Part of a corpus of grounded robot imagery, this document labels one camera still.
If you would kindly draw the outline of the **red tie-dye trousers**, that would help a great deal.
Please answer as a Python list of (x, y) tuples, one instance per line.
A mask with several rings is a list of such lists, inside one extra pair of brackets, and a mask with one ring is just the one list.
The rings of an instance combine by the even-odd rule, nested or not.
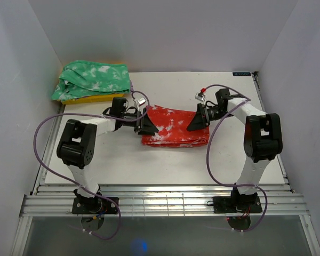
[(187, 131), (187, 126), (195, 116), (193, 111), (153, 105), (148, 108), (148, 116), (157, 127), (158, 132), (155, 135), (143, 135), (141, 144), (144, 146), (193, 148), (205, 146), (209, 142), (208, 127), (197, 131)]

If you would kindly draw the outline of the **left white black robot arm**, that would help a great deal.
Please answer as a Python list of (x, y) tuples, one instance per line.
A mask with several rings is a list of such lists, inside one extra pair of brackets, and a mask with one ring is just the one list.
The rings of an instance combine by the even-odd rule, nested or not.
[(115, 132), (122, 126), (132, 127), (138, 135), (155, 135), (159, 132), (147, 110), (140, 110), (140, 106), (146, 104), (145, 98), (134, 102), (132, 113), (127, 103), (126, 98), (115, 97), (111, 106), (103, 111), (102, 117), (84, 121), (69, 119), (57, 147), (57, 157), (70, 169), (78, 185), (74, 191), (78, 203), (91, 213), (97, 213), (103, 207), (103, 199), (96, 196), (100, 187), (87, 168), (94, 157), (96, 138)]

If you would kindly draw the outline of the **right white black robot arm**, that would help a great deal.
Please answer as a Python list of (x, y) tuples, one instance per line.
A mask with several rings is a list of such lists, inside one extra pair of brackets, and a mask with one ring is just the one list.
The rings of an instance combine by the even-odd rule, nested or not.
[(250, 98), (227, 86), (215, 93), (217, 102), (208, 106), (206, 89), (201, 89), (195, 98), (199, 101), (194, 118), (187, 131), (198, 131), (210, 126), (212, 121), (221, 123), (228, 117), (236, 117), (244, 126), (243, 147), (246, 160), (240, 178), (230, 187), (230, 196), (212, 198), (215, 213), (262, 211), (258, 185), (264, 170), (282, 152), (280, 117), (268, 114), (250, 103)]

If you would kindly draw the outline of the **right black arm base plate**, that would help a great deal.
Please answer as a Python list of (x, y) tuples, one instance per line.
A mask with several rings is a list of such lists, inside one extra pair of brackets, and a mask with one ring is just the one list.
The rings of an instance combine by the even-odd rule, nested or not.
[(214, 213), (262, 213), (260, 198), (253, 202), (234, 203), (230, 196), (216, 196), (212, 198)]

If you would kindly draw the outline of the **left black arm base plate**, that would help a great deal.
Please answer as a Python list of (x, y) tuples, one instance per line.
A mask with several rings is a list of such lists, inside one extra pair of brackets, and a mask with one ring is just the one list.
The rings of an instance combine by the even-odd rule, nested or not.
[(72, 214), (117, 214), (118, 210), (114, 203), (97, 197), (78, 198), (73, 201)]

